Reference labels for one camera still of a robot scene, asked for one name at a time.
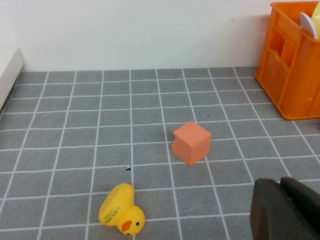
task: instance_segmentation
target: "floor tile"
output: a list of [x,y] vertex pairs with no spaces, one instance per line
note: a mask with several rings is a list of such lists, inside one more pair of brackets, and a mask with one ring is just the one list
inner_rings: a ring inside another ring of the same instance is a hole
[[235,78],[236,74],[232,67],[209,68],[212,78]]
[[273,103],[253,104],[261,119],[281,119],[282,116]]
[[256,159],[246,161],[254,180],[259,178],[280,181],[288,176],[279,159]]
[[103,96],[101,109],[129,109],[130,96]]
[[92,146],[96,144],[96,134],[96,128],[66,129],[61,145],[63,147]]
[[184,68],[183,72],[186,79],[210,78],[207,68]]
[[50,197],[43,225],[85,224],[88,201],[89,196]]
[[187,92],[186,84],[183,79],[179,80],[159,80],[161,93]]
[[244,91],[218,92],[222,104],[248,104],[249,101]]
[[151,80],[156,78],[156,70],[131,70],[131,80]]
[[9,198],[47,195],[51,172],[15,173],[8,193]]
[[102,71],[78,71],[76,83],[93,83],[102,81]]
[[217,91],[225,90],[242,90],[242,87],[237,78],[222,78],[222,79],[213,79],[214,86]]
[[162,124],[161,109],[132,110],[132,124]]
[[179,69],[157,69],[158,79],[183,79],[182,70]]
[[27,135],[25,148],[53,148],[58,147],[62,130],[31,129]]
[[39,98],[43,88],[43,85],[17,85],[11,98]]
[[19,151],[0,151],[0,172],[10,172],[14,169]]
[[38,99],[10,99],[5,109],[3,110],[4,113],[33,113],[36,109]]
[[43,229],[41,239],[68,239],[68,240],[84,240],[86,235],[86,227],[62,227]]
[[130,110],[102,111],[100,126],[130,125]]
[[3,198],[8,187],[11,174],[0,174],[0,198]]
[[238,77],[253,77],[254,73],[257,71],[256,66],[239,66],[234,68]]
[[174,185],[176,187],[211,185],[206,163],[196,163],[192,167],[186,164],[172,165]]
[[70,99],[66,98],[42,98],[37,112],[66,111]]
[[99,96],[73,97],[71,100],[70,110],[98,110],[99,105]]
[[40,225],[44,205],[44,198],[6,200],[1,214],[0,228],[38,227]]
[[34,240],[37,239],[38,230],[3,231],[0,232],[2,240]]
[[179,216],[219,214],[217,200],[212,187],[177,189],[175,192]]
[[4,114],[0,119],[0,130],[27,129],[32,117],[32,113]]
[[157,81],[133,81],[131,83],[132,94],[157,94]]
[[107,196],[108,196],[107,194],[92,195],[91,209],[90,209],[90,223],[95,223],[95,224],[100,223],[98,218],[99,210]]
[[251,183],[243,161],[210,162],[209,165],[215,185]]
[[50,195],[89,193],[91,175],[91,169],[56,171]]
[[320,194],[320,181],[306,181],[303,184]]
[[245,90],[262,89],[255,77],[240,78],[240,82]]
[[302,137],[277,137],[272,141],[281,157],[312,155]]
[[94,147],[60,149],[57,169],[91,168],[94,162]]
[[57,149],[22,150],[17,171],[37,171],[52,169],[56,160]]
[[135,189],[171,188],[169,165],[134,166]]
[[267,136],[258,120],[232,121],[230,124],[236,138]]
[[44,112],[36,113],[31,128],[55,129],[63,128],[66,119],[66,112]]
[[224,106],[229,120],[256,119],[257,115],[250,105]]
[[100,127],[98,144],[129,144],[130,136],[129,126]]
[[320,155],[320,135],[319,136],[306,136],[305,139],[309,143],[313,152]]
[[109,192],[121,183],[131,184],[131,171],[127,171],[126,167],[101,168],[94,171],[94,193]]
[[231,139],[233,135],[226,121],[203,122],[199,124],[212,134],[212,139]]
[[320,163],[315,157],[284,159],[291,176],[297,180],[320,179]]
[[183,126],[184,123],[178,123],[178,124],[166,124],[165,125],[165,131],[166,131],[166,137],[169,142],[172,142],[175,140],[174,130],[180,128]]
[[320,120],[309,119],[294,121],[302,134],[320,134]]
[[159,94],[131,96],[132,108],[160,108]]
[[191,107],[164,108],[163,116],[166,123],[187,123],[195,120]]
[[250,138],[238,140],[243,156],[251,158],[277,157],[276,151],[268,138]]
[[165,131],[163,125],[133,126],[134,143],[164,142]]
[[227,239],[221,217],[204,217],[181,220],[184,240]]
[[165,143],[138,144],[133,146],[134,164],[168,163],[167,146]]
[[212,141],[208,160],[241,159],[235,140]]
[[189,95],[193,106],[220,104],[216,92],[191,92]]
[[99,146],[96,151],[95,166],[131,165],[131,147]]
[[101,83],[76,84],[73,96],[100,96]]
[[104,71],[104,82],[109,81],[129,81],[128,70]]
[[214,91],[211,79],[187,79],[186,85],[189,92]]
[[254,186],[221,186],[217,193],[224,214],[249,213]]
[[228,228],[231,240],[252,240],[250,227],[250,216],[225,216],[226,226]]
[[128,240],[128,236],[120,233],[116,227],[106,227],[104,225],[90,226],[88,240],[98,239]]
[[19,76],[19,84],[43,84],[45,83],[47,72],[23,72]]
[[72,111],[68,113],[67,128],[96,127],[98,125],[97,111]]
[[69,97],[72,91],[72,84],[53,84],[46,85],[43,97]]
[[163,107],[190,106],[187,93],[161,94]]
[[74,71],[51,71],[49,72],[47,83],[73,83],[74,79]]
[[128,81],[106,82],[103,84],[103,95],[130,94]]
[[146,222],[143,230],[135,236],[136,240],[179,240],[178,222],[176,220]]
[[297,128],[291,121],[284,119],[263,120],[262,123],[271,137],[299,135]]
[[246,94],[248,95],[250,101],[253,104],[263,104],[272,102],[264,90],[246,91]]
[[0,132],[0,149],[19,149],[25,134],[25,130]]
[[138,191],[134,202],[144,211],[147,219],[176,217],[172,190]]
[[196,120],[199,122],[226,120],[221,106],[197,106],[193,109]]

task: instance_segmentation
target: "orange cube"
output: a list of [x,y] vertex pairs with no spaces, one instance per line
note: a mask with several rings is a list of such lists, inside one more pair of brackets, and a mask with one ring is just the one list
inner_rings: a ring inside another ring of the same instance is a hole
[[175,136],[172,152],[189,166],[209,153],[211,133],[190,121],[173,131]]

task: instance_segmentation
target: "gray tiled floor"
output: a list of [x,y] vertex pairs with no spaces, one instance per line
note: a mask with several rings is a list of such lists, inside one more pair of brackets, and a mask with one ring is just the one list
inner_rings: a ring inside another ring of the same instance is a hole
[[[284,121],[254,71],[22,73],[0,116],[0,239],[128,239],[98,212],[129,183],[147,219],[136,240],[250,240],[254,180],[320,192],[320,121]],[[170,151],[190,120],[212,133],[192,167]]]

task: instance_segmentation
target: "white grout line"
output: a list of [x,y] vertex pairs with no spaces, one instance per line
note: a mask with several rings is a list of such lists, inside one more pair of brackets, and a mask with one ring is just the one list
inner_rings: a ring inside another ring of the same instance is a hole
[[[213,88],[216,90],[216,85],[215,85],[215,83],[214,83],[214,81],[213,81],[213,78],[212,78],[212,76],[211,76],[211,72],[210,72],[209,68],[207,68],[207,70],[208,70],[208,72],[209,72],[209,76],[210,76],[210,78],[211,78],[211,83],[212,83],[212,85],[213,85]],[[246,159],[245,159],[245,157],[244,157],[244,154],[242,153],[242,150],[241,150],[241,148],[240,148],[238,139],[236,138],[236,135],[235,135],[235,133],[234,133],[234,130],[233,130],[232,126],[231,126],[231,123],[230,123],[230,120],[229,120],[228,115],[227,115],[227,113],[226,113],[225,107],[222,105],[222,101],[221,101],[221,99],[220,99],[219,94],[217,94],[217,97],[218,97],[219,103],[221,104],[221,107],[222,107],[222,110],[223,110],[225,119],[226,119],[226,121],[227,121],[227,123],[228,123],[228,125],[229,125],[230,130],[231,130],[232,136],[233,136],[233,138],[234,138],[234,140],[235,140],[235,144],[236,144],[236,146],[237,146],[237,148],[238,148],[238,150],[239,150],[239,153],[240,153],[240,155],[241,155],[241,158],[243,159],[243,163],[244,163],[244,166],[245,166],[245,168],[246,168],[246,170],[247,170],[247,172],[248,172],[248,175],[249,175],[249,177],[250,177],[250,180],[251,180],[252,183],[254,183],[254,182],[255,182],[255,181],[254,181],[254,178],[252,177],[252,174],[251,174],[251,172],[250,172],[250,169],[249,169],[249,167],[248,167],[248,164],[247,164],[247,162],[246,162]]]
[[299,134],[302,136],[303,140],[305,141],[306,145],[308,146],[308,148],[310,149],[311,153],[313,154],[313,156],[316,158],[316,160],[319,162],[320,164],[320,159],[319,157],[316,155],[315,151],[312,149],[312,147],[310,146],[309,142],[307,141],[305,136],[310,136],[310,135],[303,135],[303,133],[301,132],[300,128],[297,126],[295,121],[292,121],[293,125],[296,127],[296,129],[298,130]]
[[[46,74],[46,77],[45,77],[45,81],[44,81],[44,85],[42,87],[42,91],[41,91],[41,94],[40,96],[42,96],[42,94],[44,93],[45,91],[45,86],[46,86],[46,83],[47,83],[47,80],[48,80],[48,75],[49,73]],[[6,202],[6,198],[8,196],[8,193],[9,193],[9,190],[10,190],[10,187],[12,185],[12,182],[13,182],[13,178],[14,178],[14,175],[15,175],[15,172],[17,170],[17,166],[18,166],[18,163],[19,163],[19,160],[20,160],[20,157],[21,157],[21,154],[22,154],[22,150],[26,144],[26,140],[27,140],[27,136],[28,136],[28,133],[29,133],[29,130],[31,128],[31,125],[35,119],[35,116],[36,116],[36,112],[37,112],[37,109],[39,107],[39,104],[40,104],[40,99],[38,100],[35,108],[34,108],[34,112],[33,112],[33,115],[32,115],[32,119],[29,123],[29,126],[28,126],[28,129],[26,130],[25,132],[25,135],[24,135],[24,138],[23,138],[23,141],[22,141],[22,144],[21,144],[21,148],[19,149],[19,153],[18,153],[18,156],[16,158],[16,161],[15,161],[15,164],[14,164],[14,167],[13,167],[13,170],[12,170],[12,173],[10,175],[10,179],[9,179],[9,182],[8,182],[8,185],[7,185],[7,188],[5,190],[5,193],[3,195],[3,199],[2,199],[2,202],[1,202],[1,205],[0,205],[0,217],[1,217],[1,213],[2,213],[2,210],[4,209],[4,205],[5,205],[5,202]]]
[[284,169],[285,169],[286,173],[288,174],[288,176],[291,177],[291,174],[290,174],[287,166],[285,165],[284,161],[282,160],[282,157],[280,156],[280,154],[279,154],[279,152],[278,152],[278,150],[277,150],[277,148],[276,148],[276,145],[275,145],[274,141],[273,141],[272,138],[270,137],[267,129],[265,128],[264,123],[262,122],[261,118],[259,117],[259,114],[257,113],[255,107],[253,106],[253,104],[252,104],[252,102],[251,102],[251,100],[250,100],[247,92],[245,91],[244,86],[242,85],[242,83],[241,83],[241,81],[240,81],[240,79],[239,79],[239,77],[238,77],[237,71],[236,71],[236,69],[235,69],[234,67],[233,67],[233,71],[234,71],[234,73],[235,73],[235,75],[236,75],[236,77],[237,77],[237,79],[238,79],[238,82],[239,82],[239,84],[240,84],[240,86],[241,86],[241,88],[242,88],[242,90],[243,90],[246,98],[248,99],[249,103],[251,104],[251,107],[252,107],[255,115],[257,116],[257,118],[258,118],[258,120],[259,120],[259,122],[260,122],[260,124],[261,124],[261,126],[262,126],[262,128],[263,128],[263,130],[264,130],[264,132],[265,132],[265,134],[266,134],[266,136],[267,136],[268,139],[270,140],[270,142],[271,142],[271,144],[272,144],[272,147],[273,147],[276,155],[277,155],[278,158],[280,159],[280,162],[281,162],[282,166],[284,167]]
[[[187,92],[187,94],[188,94],[188,99],[189,99],[190,106],[191,106],[191,110],[192,110],[193,119],[194,119],[194,121],[197,123],[197,117],[196,117],[195,110],[194,110],[194,107],[193,107],[193,104],[192,104],[192,101],[191,101],[191,97],[190,97],[190,94],[189,94],[189,88],[188,88],[187,81],[186,81],[186,78],[185,78],[185,72],[184,72],[183,69],[181,69],[181,70],[182,70],[182,75],[183,75],[183,79],[184,79],[184,84],[185,84],[186,92]],[[226,223],[225,217],[223,216],[223,211],[222,211],[221,203],[220,203],[220,200],[219,200],[218,192],[217,192],[217,189],[216,189],[216,185],[215,185],[214,178],[213,178],[213,176],[212,176],[212,172],[211,172],[211,169],[210,169],[210,166],[209,166],[209,162],[208,162],[207,156],[205,156],[204,159],[205,159],[205,163],[206,163],[207,170],[208,170],[208,172],[209,172],[209,176],[210,176],[210,180],[211,180],[211,184],[212,184],[214,196],[215,196],[215,199],[216,199],[216,202],[217,202],[217,205],[218,205],[219,213],[220,213],[220,215],[221,215],[221,219],[222,219],[222,224],[223,224],[225,236],[226,236],[226,239],[227,239],[227,240],[230,240],[227,223]]]
[[61,131],[59,146],[58,146],[58,149],[57,149],[57,152],[56,152],[56,155],[55,155],[55,160],[54,160],[54,164],[53,164],[52,174],[51,174],[51,178],[50,178],[50,182],[49,182],[49,187],[48,187],[48,191],[47,191],[46,198],[45,198],[45,202],[44,202],[42,217],[41,217],[41,221],[40,221],[39,232],[38,232],[38,235],[37,235],[37,240],[40,240],[40,238],[41,238],[41,233],[42,233],[42,229],[43,229],[43,226],[44,226],[45,216],[46,216],[47,207],[48,207],[48,202],[49,202],[49,195],[50,195],[51,188],[52,188],[53,181],[54,181],[54,177],[55,177],[55,170],[56,170],[57,163],[58,163],[58,158],[59,158],[59,154],[60,154],[60,149],[61,149],[62,141],[63,141],[63,139],[64,139],[65,128],[66,128],[67,121],[68,121],[69,109],[70,109],[70,106],[71,106],[71,101],[72,101],[73,93],[74,93],[74,90],[75,90],[76,78],[77,78],[77,71],[75,71],[75,73],[74,73],[74,79],[73,79],[73,85],[72,85],[71,95],[70,95],[69,104],[68,104],[68,107],[67,107],[67,110],[66,110],[66,114],[65,114],[63,129],[62,129],[62,131]]
[[94,146],[94,153],[93,153],[93,164],[92,164],[92,171],[91,171],[91,184],[90,184],[90,193],[89,193],[89,200],[88,200],[88,210],[86,215],[86,227],[85,227],[85,240],[88,240],[89,236],[89,223],[90,223],[90,215],[91,215],[91,203],[92,203],[92,192],[94,191],[94,179],[95,179],[95,169],[96,169],[96,161],[97,161],[97,149],[98,149],[98,140],[99,140],[99,128],[100,128],[100,117],[101,117],[101,106],[102,106],[102,95],[104,90],[104,76],[105,71],[102,71],[102,79],[101,79],[101,90],[100,90],[100,100],[99,100],[99,112],[98,112],[98,121],[97,121],[97,128],[95,132],[95,146]]
[[[162,99],[161,99],[161,94],[160,94],[160,85],[159,85],[159,80],[158,80],[158,70],[157,69],[155,70],[155,75],[156,75],[156,79],[157,79],[156,84],[158,87],[161,117],[162,117],[163,131],[164,131],[164,139],[166,142],[165,143],[166,154],[167,154],[168,162],[169,162],[169,171],[170,171],[170,177],[171,177],[171,185],[172,185],[172,192],[173,192],[175,214],[176,214],[176,217],[179,218],[178,201],[177,201],[177,195],[176,195],[176,189],[175,189],[174,174],[173,174],[173,170],[172,170],[172,166],[171,166],[171,157],[170,157],[170,150],[169,150],[169,144],[168,144],[167,129],[166,129],[166,124],[165,124],[165,115],[164,115],[164,109],[162,106]],[[179,219],[177,220],[177,224],[178,224],[179,238],[180,238],[180,240],[183,240],[181,223],[180,223]]]

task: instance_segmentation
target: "yellow object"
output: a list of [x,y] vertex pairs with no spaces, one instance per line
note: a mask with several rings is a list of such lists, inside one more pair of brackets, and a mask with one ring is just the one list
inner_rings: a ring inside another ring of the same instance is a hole
[[320,39],[320,2],[315,7],[311,19],[314,22],[318,39]]
[[117,185],[104,200],[99,221],[106,226],[117,226],[126,235],[136,235],[145,225],[145,214],[134,205],[135,189],[132,185]]

